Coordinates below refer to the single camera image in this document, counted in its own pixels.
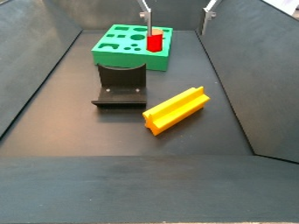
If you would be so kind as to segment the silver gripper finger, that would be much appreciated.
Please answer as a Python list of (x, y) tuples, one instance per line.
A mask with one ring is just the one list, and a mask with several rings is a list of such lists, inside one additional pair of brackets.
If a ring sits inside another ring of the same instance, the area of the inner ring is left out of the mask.
[(147, 5), (145, 0), (136, 0), (136, 1), (137, 1), (139, 6), (143, 10), (139, 13), (139, 16), (147, 22), (147, 35), (151, 36), (152, 35), (152, 11), (151, 11), (151, 8)]
[(200, 34), (205, 33), (208, 22), (216, 17), (215, 9), (220, 4), (221, 0), (209, 0), (207, 6), (203, 8), (203, 20)]

